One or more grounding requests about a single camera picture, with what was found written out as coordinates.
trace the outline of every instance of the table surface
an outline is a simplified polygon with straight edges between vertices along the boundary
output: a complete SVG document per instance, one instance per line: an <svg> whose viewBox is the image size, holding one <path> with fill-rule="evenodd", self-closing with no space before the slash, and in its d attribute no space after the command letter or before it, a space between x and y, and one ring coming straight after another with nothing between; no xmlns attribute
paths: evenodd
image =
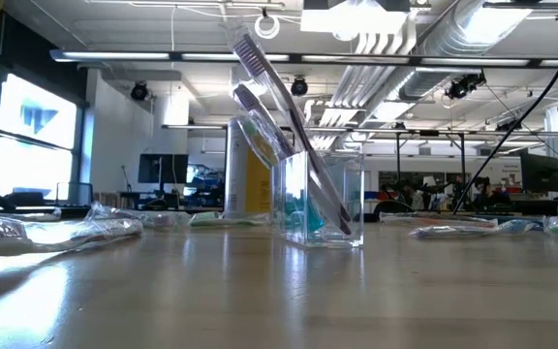
<svg viewBox="0 0 558 349"><path fill-rule="evenodd" d="M558 348L558 240L251 230L0 258L0 348Z"/></svg>

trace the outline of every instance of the ceiling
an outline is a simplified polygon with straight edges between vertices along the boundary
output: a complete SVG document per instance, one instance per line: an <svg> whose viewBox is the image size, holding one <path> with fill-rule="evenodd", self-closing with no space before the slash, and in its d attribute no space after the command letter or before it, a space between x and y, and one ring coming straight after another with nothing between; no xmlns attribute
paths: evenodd
<svg viewBox="0 0 558 349"><path fill-rule="evenodd" d="M424 30L452 1L431 0L432 11L418 16L418 32ZM285 16L299 16L302 0L284 0ZM204 16L185 9L137 8L125 4L90 4L84 0L15 0L6 3L9 14L43 35L61 48L122 49L122 50L197 50L227 51L226 37L220 24L219 10L199 9L215 16ZM227 15L255 14L254 10L227 9ZM171 35L173 18L173 36ZM244 21L252 26L254 17ZM281 22L279 35L271 40L259 39L266 51L331 53L351 52L356 41L340 42L330 34L304 33L299 26ZM558 21L525 20L505 40L495 46L489 55L497 56L553 56L558 57ZM230 91L231 64L202 63L126 63L113 64L112 69L177 70L182 73L198 103L191 114L198 123L225 122L234 115L236 104L228 95ZM320 65L276 64L275 68L286 83L294 76L305 76L309 94L300 98L301 105L307 98L332 94L345 67ZM529 91L537 96L550 80L554 71L487 70L488 85L499 98L513 108L532 99ZM155 87L159 93L168 93L169 84ZM558 97L558 81L551 93ZM481 88L469 99L451 108L441 102L442 90L436 91L427 104L418 104L405 118L408 127L459 127L480 128L487 118L503 112L504 107L492 92ZM527 126L543 127L543 106L554 103L546 100L526 120Z"/></svg>

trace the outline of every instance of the ductwork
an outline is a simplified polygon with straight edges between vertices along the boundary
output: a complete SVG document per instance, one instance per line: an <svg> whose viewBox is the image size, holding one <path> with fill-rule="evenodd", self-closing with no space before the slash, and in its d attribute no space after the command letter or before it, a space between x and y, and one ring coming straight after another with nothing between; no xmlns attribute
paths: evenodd
<svg viewBox="0 0 558 349"><path fill-rule="evenodd" d="M449 11L438 27L417 48L417 55L483 55L505 39L531 13L530 10L486 9L486 0L465 0ZM420 72L418 68L395 69L386 86L367 106L367 118L391 121L399 117L435 87L449 73ZM401 100L404 103L390 103Z"/></svg>

